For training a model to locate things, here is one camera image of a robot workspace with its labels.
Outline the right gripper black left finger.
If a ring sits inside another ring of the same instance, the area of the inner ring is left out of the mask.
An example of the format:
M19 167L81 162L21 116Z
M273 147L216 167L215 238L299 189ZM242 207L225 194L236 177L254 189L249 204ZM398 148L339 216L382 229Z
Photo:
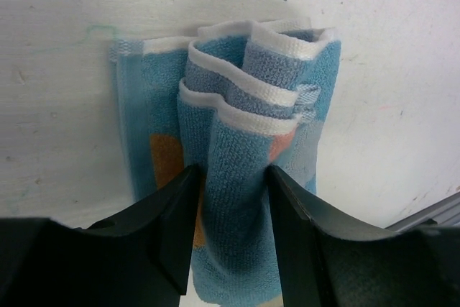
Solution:
M3 306L178 306L188 289L200 170L86 229L1 220Z

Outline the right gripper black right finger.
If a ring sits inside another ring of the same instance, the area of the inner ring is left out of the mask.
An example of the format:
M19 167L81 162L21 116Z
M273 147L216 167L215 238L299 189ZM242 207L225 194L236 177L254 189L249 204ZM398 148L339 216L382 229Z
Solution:
M393 232L266 169L286 306L457 306L459 226Z

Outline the light blue patterned cloth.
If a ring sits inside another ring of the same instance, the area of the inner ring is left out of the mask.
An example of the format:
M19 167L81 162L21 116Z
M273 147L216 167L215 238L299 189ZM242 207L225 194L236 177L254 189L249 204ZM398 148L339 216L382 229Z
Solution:
M192 37L115 40L121 142L136 199L201 169L195 291L220 306L281 306L263 175L278 165L316 191L318 142L339 71L335 29L244 20Z

